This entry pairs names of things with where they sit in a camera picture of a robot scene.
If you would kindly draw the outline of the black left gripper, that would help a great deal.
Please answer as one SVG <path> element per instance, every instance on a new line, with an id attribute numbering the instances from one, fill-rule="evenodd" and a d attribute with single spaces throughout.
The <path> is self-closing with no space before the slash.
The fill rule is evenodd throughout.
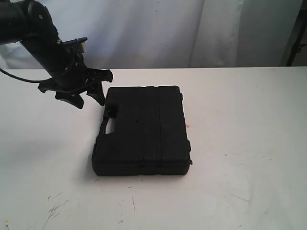
<path id="1" fill-rule="evenodd" d="M 82 109 L 84 100 L 79 94 L 87 95 L 105 105 L 102 82 L 112 82 L 113 74 L 109 69 L 88 68 L 83 53 L 66 50 L 60 41 L 48 44 L 42 39 L 27 39 L 21 44 L 51 76 L 50 80 L 39 85 L 42 92 L 55 91 L 55 98 Z"/>

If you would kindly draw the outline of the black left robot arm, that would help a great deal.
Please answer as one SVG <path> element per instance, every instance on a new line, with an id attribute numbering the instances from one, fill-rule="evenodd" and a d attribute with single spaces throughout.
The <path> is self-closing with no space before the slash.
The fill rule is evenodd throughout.
<path id="1" fill-rule="evenodd" d="M 29 80 L 3 69 L 1 72 L 19 81 L 38 84 L 42 93 L 53 91 L 57 100 L 79 109 L 84 105 L 83 92 L 103 106 L 102 82 L 113 80 L 111 70 L 92 69 L 85 65 L 83 53 L 86 41 L 87 37 L 81 37 L 63 42 L 47 7 L 36 0 L 0 2 L 0 43 L 20 42 L 50 78 Z"/>

